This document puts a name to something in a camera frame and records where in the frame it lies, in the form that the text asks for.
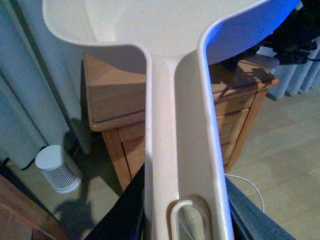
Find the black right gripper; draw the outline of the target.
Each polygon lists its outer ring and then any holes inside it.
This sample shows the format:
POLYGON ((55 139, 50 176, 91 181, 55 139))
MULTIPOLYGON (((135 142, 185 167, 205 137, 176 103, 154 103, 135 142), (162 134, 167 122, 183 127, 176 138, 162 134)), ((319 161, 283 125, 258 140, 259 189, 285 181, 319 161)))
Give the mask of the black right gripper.
POLYGON ((292 10, 284 22, 259 42, 259 47, 271 48, 280 65, 303 65, 310 58, 311 51, 318 48, 316 38, 320 36, 320 2, 303 0, 299 10, 292 10))

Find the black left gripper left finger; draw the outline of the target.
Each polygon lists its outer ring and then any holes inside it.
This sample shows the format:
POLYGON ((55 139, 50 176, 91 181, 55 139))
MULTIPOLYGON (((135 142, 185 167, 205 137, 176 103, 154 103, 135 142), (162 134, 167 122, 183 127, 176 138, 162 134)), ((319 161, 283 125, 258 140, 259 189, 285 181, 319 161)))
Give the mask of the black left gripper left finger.
POLYGON ((144 228, 144 190, 145 166, 142 165, 114 206, 86 239, 141 240, 144 228))

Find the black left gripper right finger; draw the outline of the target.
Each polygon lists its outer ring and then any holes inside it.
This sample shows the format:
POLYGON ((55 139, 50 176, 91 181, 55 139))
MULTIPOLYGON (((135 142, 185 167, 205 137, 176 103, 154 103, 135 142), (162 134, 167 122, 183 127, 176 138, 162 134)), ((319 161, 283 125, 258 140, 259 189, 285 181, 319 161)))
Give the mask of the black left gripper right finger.
POLYGON ((236 240, 293 240, 294 237, 260 210, 235 184, 225 179, 236 240))

